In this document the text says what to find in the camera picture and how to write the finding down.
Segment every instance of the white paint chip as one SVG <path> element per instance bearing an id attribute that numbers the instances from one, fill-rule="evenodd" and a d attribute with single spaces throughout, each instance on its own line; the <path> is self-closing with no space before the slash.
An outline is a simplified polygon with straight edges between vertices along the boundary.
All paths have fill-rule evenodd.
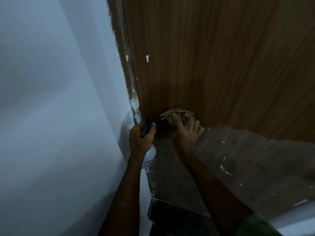
<path id="1" fill-rule="evenodd" d="M 305 199 L 305 200 L 302 200 L 302 201 L 300 201 L 298 203 L 295 203 L 293 206 L 298 206 L 298 205 L 300 205 L 302 203 L 305 203 L 305 202 L 308 202 L 308 199 Z"/>
<path id="2" fill-rule="evenodd" d="M 222 165 L 220 165 L 220 167 L 221 167 L 221 169 L 226 173 L 226 174 L 228 174 L 228 175 L 231 175 L 232 176 L 232 174 L 231 173 L 229 173 L 229 172 L 227 172 L 225 169 L 224 169 L 224 167 L 222 166 Z"/>

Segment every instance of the hand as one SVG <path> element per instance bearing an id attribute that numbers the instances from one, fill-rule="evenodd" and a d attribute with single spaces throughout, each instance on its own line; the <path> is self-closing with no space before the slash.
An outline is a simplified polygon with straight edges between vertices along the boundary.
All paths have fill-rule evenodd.
<path id="1" fill-rule="evenodd" d="M 151 128 L 148 134 L 144 138 L 140 138 L 141 129 L 144 124 L 145 123 L 143 122 L 134 125 L 129 131 L 129 144 L 132 155 L 141 155 L 144 157 L 152 145 L 156 130 L 155 123 L 151 123 Z"/>
<path id="2" fill-rule="evenodd" d="M 194 116 L 186 114 L 187 125 L 184 126 L 181 118 L 172 114 L 177 131 L 174 136 L 174 146 L 179 155 L 190 155 L 195 150 L 198 137 L 203 133 L 204 128 L 199 121 L 195 121 Z"/>

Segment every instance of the brown wood panel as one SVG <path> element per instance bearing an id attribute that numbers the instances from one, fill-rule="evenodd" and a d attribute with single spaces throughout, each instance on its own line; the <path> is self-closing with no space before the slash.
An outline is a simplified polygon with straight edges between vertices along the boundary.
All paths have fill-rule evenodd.
<path id="1" fill-rule="evenodd" d="M 143 119 L 182 108 L 205 127 L 315 142 L 315 0 L 123 5 Z"/>

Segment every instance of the spray bottle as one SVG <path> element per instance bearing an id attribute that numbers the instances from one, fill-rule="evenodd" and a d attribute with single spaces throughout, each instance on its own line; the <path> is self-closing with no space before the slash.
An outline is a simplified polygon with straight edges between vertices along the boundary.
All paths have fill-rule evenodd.
<path id="1" fill-rule="evenodd" d="M 152 116 L 149 116 L 148 119 L 146 120 L 143 128 L 141 129 L 141 135 L 140 135 L 141 138 L 144 138 L 146 136 L 146 134 L 149 133 L 150 128 L 151 128 L 152 118 L 153 118 Z M 157 151 L 152 144 L 151 148 L 148 150 L 148 152 L 144 156 L 144 160 L 142 163 L 142 169 L 146 169 L 152 165 L 156 152 Z"/>

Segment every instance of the person's right hand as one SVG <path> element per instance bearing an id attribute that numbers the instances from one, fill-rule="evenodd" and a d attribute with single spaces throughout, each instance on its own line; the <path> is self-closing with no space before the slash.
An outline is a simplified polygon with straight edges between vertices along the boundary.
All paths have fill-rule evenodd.
<path id="1" fill-rule="evenodd" d="M 195 121 L 194 116 L 186 114 L 188 119 L 186 126 L 183 125 L 181 118 L 172 114 L 177 131 L 174 136 L 174 146 L 179 155 L 190 155 L 195 150 L 198 137 L 203 133 L 204 128 L 199 121 Z"/>

